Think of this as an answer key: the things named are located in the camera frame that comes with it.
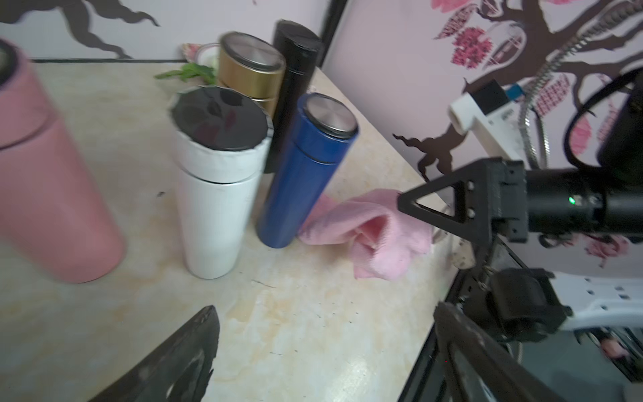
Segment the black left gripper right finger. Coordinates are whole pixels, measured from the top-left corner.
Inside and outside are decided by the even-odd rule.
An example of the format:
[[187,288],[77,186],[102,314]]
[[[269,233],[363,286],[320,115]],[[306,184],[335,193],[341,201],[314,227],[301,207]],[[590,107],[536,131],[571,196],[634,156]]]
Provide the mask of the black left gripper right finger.
[[562,400],[456,306],[439,303],[434,318],[452,400],[473,401],[476,388],[495,401]]

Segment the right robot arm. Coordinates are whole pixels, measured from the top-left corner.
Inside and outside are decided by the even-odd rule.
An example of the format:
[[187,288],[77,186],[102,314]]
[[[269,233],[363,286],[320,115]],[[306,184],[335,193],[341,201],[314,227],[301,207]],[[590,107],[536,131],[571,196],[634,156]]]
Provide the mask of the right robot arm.
[[[564,141],[568,169],[526,169],[521,161],[484,158],[400,194],[400,212],[476,246],[490,266],[497,246],[537,233],[551,247],[576,234],[598,241],[642,239],[642,71],[631,70],[592,95],[587,113],[631,88],[589,166]],[[463,304],[465,315],[494,338],[537,342],[559,331],[639,328],[642,283],[516,266],[492,273]]]

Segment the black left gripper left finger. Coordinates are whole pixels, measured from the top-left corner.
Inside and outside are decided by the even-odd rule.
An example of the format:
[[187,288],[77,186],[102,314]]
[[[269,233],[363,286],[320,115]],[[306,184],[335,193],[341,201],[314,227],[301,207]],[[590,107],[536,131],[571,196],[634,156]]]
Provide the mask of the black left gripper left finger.
[[200,401],[213,373],[219,317],[207,306],[94,401]]

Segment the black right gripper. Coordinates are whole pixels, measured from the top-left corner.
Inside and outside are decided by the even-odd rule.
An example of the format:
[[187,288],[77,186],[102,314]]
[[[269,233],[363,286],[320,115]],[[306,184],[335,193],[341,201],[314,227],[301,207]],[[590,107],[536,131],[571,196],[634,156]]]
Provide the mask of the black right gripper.
[[[443,190],[451,193],[447,213],[420,202]],[[490,245],[493,234],[525,243],[531,233],[642,242],[642,186],[602,169],[527,170],[518,161],[480,159],[400,194],[397,206],[478,246]]]

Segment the pink towel cloth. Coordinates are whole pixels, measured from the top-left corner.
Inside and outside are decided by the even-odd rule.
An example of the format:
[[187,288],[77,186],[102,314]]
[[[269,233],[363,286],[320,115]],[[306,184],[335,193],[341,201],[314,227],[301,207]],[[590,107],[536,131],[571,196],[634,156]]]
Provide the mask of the pink towel cloth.
[[400,192],[375,189],[343,202],[323,194],[298,238],[310,246],[349,245],[357,279],[394,281],[432,251],[433,226],[398,209]]

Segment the pink thermos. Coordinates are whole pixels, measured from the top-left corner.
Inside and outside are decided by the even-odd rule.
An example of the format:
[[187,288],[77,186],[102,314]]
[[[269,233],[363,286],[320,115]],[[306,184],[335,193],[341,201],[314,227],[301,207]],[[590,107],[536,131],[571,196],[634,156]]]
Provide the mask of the pink thermos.
[[30,59],[1,43],[1,236],[50,276],[95,281],[126,245]]

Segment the gold thermos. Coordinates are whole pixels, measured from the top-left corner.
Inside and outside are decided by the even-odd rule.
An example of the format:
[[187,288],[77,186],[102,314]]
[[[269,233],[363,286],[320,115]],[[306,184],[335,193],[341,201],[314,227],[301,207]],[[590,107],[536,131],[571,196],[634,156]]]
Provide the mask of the gold thermos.
[[217,85],[246,95],[274,117],[286,61],[264,40],[241,32],[220,38]]

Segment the white thermos black lid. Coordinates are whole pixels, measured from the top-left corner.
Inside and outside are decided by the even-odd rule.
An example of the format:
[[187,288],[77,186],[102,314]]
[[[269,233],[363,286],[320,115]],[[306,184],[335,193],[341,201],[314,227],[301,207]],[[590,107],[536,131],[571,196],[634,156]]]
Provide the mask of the white thermos black lid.
[[172,160],[184,261],[212,280],[234,269],[273,138],[254,100],[221,86],[196,86],[171,101]]

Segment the blue thermos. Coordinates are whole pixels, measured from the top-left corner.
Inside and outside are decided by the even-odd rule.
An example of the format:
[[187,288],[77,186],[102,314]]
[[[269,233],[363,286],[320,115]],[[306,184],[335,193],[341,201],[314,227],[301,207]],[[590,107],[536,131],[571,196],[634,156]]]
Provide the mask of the blue thermos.
[[264,245],[281,249],[293,241],[358,134],[358,120],[339,100],[300,97],[257,223]]

